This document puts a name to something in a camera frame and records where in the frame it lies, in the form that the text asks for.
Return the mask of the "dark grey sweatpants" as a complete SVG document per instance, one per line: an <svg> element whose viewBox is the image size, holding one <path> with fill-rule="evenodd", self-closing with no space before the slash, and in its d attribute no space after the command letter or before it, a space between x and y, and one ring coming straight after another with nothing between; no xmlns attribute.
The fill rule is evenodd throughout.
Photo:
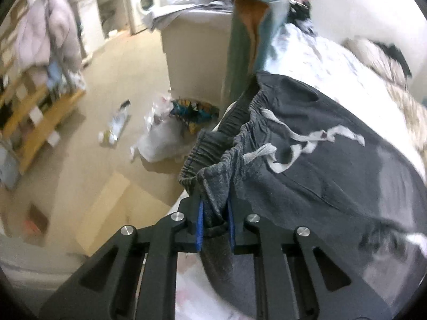
<svg viewBox="0 0 427 320"><path fill-rule="evenodd" d="M180 183L203 202L200 258L213 289L256 318L252 256L234 254L229 200L273 224L306 226L396 319L426 288L426 186L412 163L359 118L296 79L261 72L216 131L202 131Z"/></svg>

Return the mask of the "flat cardboard sheet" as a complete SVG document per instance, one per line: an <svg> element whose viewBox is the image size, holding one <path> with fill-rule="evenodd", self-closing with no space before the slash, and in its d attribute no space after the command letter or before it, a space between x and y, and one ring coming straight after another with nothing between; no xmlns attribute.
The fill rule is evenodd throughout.
<svg viewBox="0 0 427 320"><path fill-rule="evenodd" d="M170 206L124 175L113 173L86 211L76 232L76 242L90 257L121 227L154 225L169 210Z"/></svg>

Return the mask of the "plastic bottle on floor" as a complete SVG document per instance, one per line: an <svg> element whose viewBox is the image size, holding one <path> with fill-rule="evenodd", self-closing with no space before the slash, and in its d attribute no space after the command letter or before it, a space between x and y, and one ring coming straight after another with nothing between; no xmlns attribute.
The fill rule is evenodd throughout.
<svg viewBox="0 0 427 320"><path fill-rule="evenodd" d="M119 109L112 116L108 128L104 131L99 132L98 134L98 142L100 145L114 147L121 134L129 121L129 107L131 106L130 100L124 101Z"/></svg>

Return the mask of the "white plastic bag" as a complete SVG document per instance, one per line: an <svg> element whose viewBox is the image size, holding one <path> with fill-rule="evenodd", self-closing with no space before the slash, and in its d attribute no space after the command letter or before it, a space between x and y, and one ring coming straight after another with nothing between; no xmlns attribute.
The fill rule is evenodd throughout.
<svg viewBox="0 0 427 320"><path fill-rule="evenodd" d="M144 117L143 133L129 148L130 160L142 158L149 163L182 159L190 152L195 137L184 121L172 115L174 103L170 95L160 95Z"/></svg>

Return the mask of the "wooden yellow shelf rack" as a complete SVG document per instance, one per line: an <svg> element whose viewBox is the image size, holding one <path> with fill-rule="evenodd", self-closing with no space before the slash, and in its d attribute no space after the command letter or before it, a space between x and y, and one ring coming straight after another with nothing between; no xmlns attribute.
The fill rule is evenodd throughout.
<svg viewBox="0 0 427 320"><path fill-rule="evenodd" d="M84 95L84 89L78 87L49 105L47 100L53 93L46 85L32 85L22 73L11 78L1 92L1 107L11 106L11 116L1 127L1 143L17 160L20 175L27 172L39 150Z"/></svg>

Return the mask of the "cream crumpled duvet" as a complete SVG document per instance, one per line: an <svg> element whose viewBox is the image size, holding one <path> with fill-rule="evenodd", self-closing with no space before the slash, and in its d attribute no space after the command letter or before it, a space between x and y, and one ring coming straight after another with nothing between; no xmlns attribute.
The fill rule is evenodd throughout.
<svg viewBox="0 0 427 320"><path fill-rule="evenodd" d="M386 87L390 97L402 111L416 150L426 163L426 107L399 86L388 84Z"/></svg>

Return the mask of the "colourful cloth on floor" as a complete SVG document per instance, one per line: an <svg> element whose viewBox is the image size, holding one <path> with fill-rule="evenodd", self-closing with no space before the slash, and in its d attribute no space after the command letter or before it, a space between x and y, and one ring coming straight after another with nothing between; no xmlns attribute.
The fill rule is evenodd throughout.
<svg viewBox="0 0 427 320"><path fill-rule="evenodd" d="M181 120L191 134L198 133L204 126L219 117L219 109L210 103L176 99L172 101L172 105L170 114Z"/></svg>

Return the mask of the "white fluffy pillow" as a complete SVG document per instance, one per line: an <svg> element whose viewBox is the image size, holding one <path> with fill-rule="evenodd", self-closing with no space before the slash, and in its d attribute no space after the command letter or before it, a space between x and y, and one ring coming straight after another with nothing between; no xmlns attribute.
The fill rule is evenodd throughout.
<svg viewBox="0 0 427 320"><path fill-rule="evenodd" d="M390 83L404 87L412 77L402 51L393 43L385 44L356 37L345 39L342 45L362 64Z"/></svg>

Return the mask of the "white floral bed sheet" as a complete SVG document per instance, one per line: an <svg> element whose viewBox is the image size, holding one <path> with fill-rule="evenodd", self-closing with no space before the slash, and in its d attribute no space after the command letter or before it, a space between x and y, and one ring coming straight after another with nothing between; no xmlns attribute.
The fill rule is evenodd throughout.
<svg viewBox="0 0 427 320"><path fill-rule="evenodd" d="M423 160L402 112L387 92L387 83L350 51L287 24L273 37L265 67L252 80L261 72L296 79L339 103L400 151L425 184ZM426 233L411 235L409 241L426 258ZM200 252L183 254L178 259L176 311L179 319L255 319L233 307L213 289Z"/></svg>

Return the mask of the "beige storage cabinet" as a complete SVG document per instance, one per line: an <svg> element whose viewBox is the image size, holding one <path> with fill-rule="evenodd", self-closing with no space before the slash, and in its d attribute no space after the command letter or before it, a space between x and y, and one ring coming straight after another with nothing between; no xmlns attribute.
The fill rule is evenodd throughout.
<svg viewBox="0 0 427 320"><path fill-rule="evenodd" d="M172 98L222 106L232 14L188 9L161 31Z"/></svg>

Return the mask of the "pink hanging jacket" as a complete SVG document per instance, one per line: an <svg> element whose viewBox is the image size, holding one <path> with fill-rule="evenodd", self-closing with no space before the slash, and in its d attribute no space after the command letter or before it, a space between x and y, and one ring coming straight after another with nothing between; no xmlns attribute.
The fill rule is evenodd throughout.
<svg viewBox="0 0 427 320"><path fill-rule="evenodd" d="M17 27L17 65L26 70L49 64L52 46L59 49L69 70L80 69L82 55L77 24L68 1L35 0Z"/></svg>

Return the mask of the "white washing machine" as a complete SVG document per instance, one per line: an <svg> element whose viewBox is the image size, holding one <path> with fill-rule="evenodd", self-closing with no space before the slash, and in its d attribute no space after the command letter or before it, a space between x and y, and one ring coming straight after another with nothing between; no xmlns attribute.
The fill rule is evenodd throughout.
<svg viewBox="0 0 427 320"><path fill-rule="evenodd" d="M143 18L147 16L154 7L160 6L160 0L125 0L125 2L127 4L127 15L131 35L144 31L147 26Z"/></svg>

